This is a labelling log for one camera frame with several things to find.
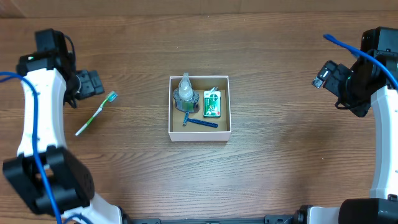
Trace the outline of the green toothbrush with cap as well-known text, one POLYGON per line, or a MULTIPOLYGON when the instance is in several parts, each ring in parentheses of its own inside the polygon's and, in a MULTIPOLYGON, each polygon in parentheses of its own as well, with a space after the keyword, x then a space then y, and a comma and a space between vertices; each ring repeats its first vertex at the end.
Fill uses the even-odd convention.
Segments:
POLYGON ((111 91, 106 96, 105 100, 100 104, 96 112, 91 116, 91 118, 75 133, 75 136, 79 136, 89 125, 90 123, 102 112, 103 108, 107 103, 113 102, 118 97, 118 94, 115 91, 111 91))

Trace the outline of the clear pump soap bottle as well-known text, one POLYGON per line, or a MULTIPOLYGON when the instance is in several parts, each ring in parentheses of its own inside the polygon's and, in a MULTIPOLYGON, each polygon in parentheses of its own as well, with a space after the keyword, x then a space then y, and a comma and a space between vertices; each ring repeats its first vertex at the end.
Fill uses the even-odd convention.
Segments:
POLYGON ((183 74, 178 87, 173 92, 173 97, 176 109, 189 113, 199 112, 200 95, 192 88, 188 73, 183 74))

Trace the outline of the blue disposable razor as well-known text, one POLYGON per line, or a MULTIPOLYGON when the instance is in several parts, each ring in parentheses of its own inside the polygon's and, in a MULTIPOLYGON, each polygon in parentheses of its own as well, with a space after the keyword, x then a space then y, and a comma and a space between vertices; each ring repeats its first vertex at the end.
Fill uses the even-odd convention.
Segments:
POLYGON ((191 118, 189 118, 189 114, 190 113, 188 111, 185 113, 185 117, 183 119, 183 126, 186 126, 187 123, 194 123, 194 124, 199 124, 199 125, 208 126, 208 127, 212 127, 212 128, 218 127, 218 124, 216 124, 216 123, 203 121, 203 120, 199 120, 199 119, 191 119, 191 118))

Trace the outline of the green soap pack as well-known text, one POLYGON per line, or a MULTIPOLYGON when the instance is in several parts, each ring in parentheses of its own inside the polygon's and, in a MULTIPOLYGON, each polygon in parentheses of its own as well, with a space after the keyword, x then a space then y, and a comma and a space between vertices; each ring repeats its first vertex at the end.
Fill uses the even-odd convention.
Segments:
POLYGON ((203 92, 203 116, 205 118, 221 117, 221 92, 217 87, 203 92))

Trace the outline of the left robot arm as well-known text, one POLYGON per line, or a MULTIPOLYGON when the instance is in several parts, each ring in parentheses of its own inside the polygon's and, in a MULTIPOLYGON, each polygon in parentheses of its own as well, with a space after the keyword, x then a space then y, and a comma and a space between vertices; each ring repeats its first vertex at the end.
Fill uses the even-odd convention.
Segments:
POLYGON ((63 104, 104 92, 96 71, 75 69, 71 54, 22 56, 17 72, 24 90, 24 130, 17 157, 4 161, 2 171, 30 210, 55 217, 57 223, 130 223, 122 208, 95 192, 88 168, 68 149, 63 104))

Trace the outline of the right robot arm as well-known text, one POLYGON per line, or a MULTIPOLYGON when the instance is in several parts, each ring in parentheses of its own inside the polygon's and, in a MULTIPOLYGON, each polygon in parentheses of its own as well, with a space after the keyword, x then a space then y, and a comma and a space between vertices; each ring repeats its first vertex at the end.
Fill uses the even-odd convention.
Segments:
POLYGON ((337 96, 335 106, 363 117, 373 110, 376 166, 369 198, 347 199, 338 207, 303 205, 290 223, 397 223, 397 62, 359 59, 351 68, 325 63, 313 81, 337 96))

